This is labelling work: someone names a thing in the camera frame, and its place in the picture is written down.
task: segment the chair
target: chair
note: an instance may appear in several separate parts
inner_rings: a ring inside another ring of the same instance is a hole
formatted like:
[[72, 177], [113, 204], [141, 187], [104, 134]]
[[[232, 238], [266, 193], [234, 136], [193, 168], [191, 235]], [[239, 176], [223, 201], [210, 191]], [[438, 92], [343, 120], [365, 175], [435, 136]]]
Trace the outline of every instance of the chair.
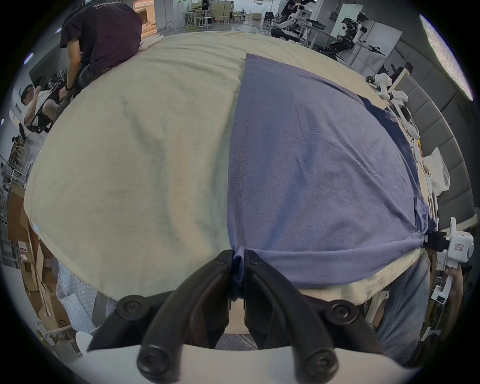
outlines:
[[206, 16], [206, 17], [196, 17], [195, 19], [199, 20], [198, 27], [199, 28], [207, 28], [211, 26], [213, 28], [213, 17], [212, 16]]
[[272, 24], [273, 18], [274, 18], [273, 12], [265, 12], [264, 25], [270, 26]]
[[448, 229], [452, 216], [459, 230], [476, 225], [467, 166], [448, 123], [427, 93], [408, 74], [402, 77], [395, 89], [404, 91], [408, 96], [406, 105], [419, 130], [424, 155], [430, 155], [438, 147], [450, 174], [450, 189], [438, 196], [439, 229]]
[[225, 23], [230, 24], [230, 16], [229, 16], [229, 15], [227, 15], [227, 16], [225, 16], [225, 15], [219, 16], [219, 17], [218, 17], [218, 22], [220, 22], [220, 21], [222, 21], [223, 24], [225, 24]]

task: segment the stool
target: stool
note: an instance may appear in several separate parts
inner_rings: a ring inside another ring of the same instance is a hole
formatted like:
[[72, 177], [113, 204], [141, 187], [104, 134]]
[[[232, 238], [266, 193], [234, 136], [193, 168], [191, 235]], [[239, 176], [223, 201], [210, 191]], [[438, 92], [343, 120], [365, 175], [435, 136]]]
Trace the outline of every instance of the stool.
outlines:
[[213, 17], [212, 16], [206, 16], [206, 17], [196, 17], [195, 19], [199, 19], [198, 27], [199, 28], [208, 28], [209, 25], [212, 26], [213, 28]]
[[225, 22], [227, 24], [230, 24], [230, 16], [219, 16], [218, 17], [218, 22], [220, 22], [220, 21], [223, 21], [223, 24], [225, 24]]
[[168, 33], [168, 23], [173, 23], [173, 26], [171, 27], [172, 28], [172, 31], [173, 30], [177, 30], [176, 26], [175, 26], [175, 22], [177, 21], [180, 21], [180, 20], [170, 20], [170, 21], [167, 21], [167, 33]]

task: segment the dark purple t-shirt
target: dark purple t-shirt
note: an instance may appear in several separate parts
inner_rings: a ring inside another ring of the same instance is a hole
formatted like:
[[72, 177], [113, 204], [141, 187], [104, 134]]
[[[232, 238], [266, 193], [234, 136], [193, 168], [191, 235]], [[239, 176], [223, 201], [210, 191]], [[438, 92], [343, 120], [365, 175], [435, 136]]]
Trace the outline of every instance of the dark purple t-shirt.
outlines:
[[82, 64], [103, 72], [132, 57], [140, 46], [142, 19], [119, 1], [87, 6], [62, 28], [60, 48], [79, 40]]

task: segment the hand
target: hand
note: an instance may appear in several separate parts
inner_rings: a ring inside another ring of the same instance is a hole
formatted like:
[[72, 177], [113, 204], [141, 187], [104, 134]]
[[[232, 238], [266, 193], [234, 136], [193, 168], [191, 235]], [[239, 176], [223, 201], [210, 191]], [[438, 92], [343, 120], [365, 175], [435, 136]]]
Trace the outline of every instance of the hand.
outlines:
[[463, 296], [463, 275], [462, 267], [459, 264], [457, 268], [445, 269], [445, 274], [452, 277], [452, 288], [450, 289], [450, 297], [452, 300], [460, 301]]
[[66, 88], [66, 86], [63, 87], [59, 92], [60, 100], [63, 100], [64, 98], [66, 98], [70, 94], [70, 91], [67, 91], [65, 88]]

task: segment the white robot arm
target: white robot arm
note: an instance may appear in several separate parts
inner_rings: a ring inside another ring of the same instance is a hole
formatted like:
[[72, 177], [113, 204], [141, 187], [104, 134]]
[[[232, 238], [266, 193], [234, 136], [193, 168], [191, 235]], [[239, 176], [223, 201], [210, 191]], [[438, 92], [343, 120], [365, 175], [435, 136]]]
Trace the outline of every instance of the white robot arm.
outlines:
[[287, 21], [284, 21], [283, 23], [280, 23], [278, 25], [278, 28], [280, 29], [285, 29], [287, 27], [290, 27], [290, 26], [294, 26], [298, 20], [300, 19], [300, 16], [303, 12], [303, 10], [305, 9], [305, 7], [303, 5], [301, 5], [300, 3], [296, 3], [294, 6], [293, 6], [293, 9], [295, 11], [295, 13], [291, 13], [291, 15], [288, 17], [288, 20]]
[[363, 25], [361, 25], [360, 23], [358, 23], [357, 33], [355, 34], [355, 37], [353, 37], [352, 42], [355, 45], [358, 45], [358, 46], [363, 47], [363, 48], [367, 48], [371, 52], [380, 53], [381, 55], [385, 56], [382, 52], [380, 52], [380, 47], [373, 47], [373, 46], [367, 44], [365, 41], [361, 40], [362, 36], [365, 34], [364, 30], [366, 30], [366, 28], [363, 27]]

